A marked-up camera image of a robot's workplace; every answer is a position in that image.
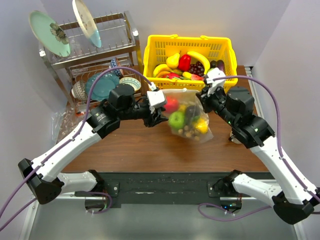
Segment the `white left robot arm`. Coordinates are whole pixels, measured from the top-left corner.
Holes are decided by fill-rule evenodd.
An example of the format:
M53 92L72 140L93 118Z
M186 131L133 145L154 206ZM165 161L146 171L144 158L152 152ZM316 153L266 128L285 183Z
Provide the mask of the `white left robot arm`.
M53 148L33 160L25 158L18 163L35 198L44 205L63 193L83 191L99 196L105 181L95 170L71 174L61 171L84 150L117 130L121 121L142 119L146 127L167 121L162 115L166 103L161 90L148 91L142 102L138 102L131 85L117 85L108 99L93 108L73 132Z

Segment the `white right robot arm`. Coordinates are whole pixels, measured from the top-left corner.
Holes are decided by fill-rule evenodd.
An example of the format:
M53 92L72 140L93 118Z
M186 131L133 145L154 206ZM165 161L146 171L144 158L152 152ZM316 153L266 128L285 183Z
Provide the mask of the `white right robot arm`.
M313 214L319 204L320 189L302 175L278 146L267 121L253 113L255 99L251 93L244 87L232 87L228 92L222 87L209 92L205 87L196 96L205 113L215 112L231 126L232 135L263 162L277 181L274 186L233 170L214 183L212 189L230 197L236 194L254 197L272 207L290 225Z

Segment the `yellow lemon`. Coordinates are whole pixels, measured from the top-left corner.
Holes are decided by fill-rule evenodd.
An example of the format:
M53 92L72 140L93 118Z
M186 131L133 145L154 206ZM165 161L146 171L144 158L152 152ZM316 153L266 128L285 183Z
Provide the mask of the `yellow lemon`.
M201 134L206 134L209 130L206 120L199 118L194 125L194 128Z

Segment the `brown longan bunch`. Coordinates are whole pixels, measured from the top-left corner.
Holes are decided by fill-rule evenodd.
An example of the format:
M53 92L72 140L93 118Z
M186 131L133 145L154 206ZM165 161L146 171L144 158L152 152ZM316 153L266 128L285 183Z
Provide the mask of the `brown longan bunch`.
M185 126L184 128L178 129L176 134L180 137L200 141L201 133L193 127Z

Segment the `dark mangosteen front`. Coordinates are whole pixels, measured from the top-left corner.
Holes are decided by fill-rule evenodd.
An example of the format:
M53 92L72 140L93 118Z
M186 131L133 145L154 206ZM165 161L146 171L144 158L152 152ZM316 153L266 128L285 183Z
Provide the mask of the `dark mangosteen front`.
M194 117L201 114L201 109L197 105L189 105L184 112L185 120L191 121Z

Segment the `red apple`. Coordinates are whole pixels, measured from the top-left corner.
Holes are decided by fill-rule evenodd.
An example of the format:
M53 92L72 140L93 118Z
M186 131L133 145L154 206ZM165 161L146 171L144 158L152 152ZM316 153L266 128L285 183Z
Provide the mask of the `red apple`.
M171 114L173 112L176 112L179 109L179 101L171 96L168 96L166 98L166 104L164 105L165 112L168 114Z

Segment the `clear polka dot zip bag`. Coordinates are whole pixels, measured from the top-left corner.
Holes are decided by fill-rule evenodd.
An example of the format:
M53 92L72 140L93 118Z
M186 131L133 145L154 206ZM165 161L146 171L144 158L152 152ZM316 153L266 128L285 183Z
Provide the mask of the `clear polka dot zip bag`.
M204 112L197 90L164 89L167 103L163 115L173 135L205 143L214 136L209 127L209 116Z

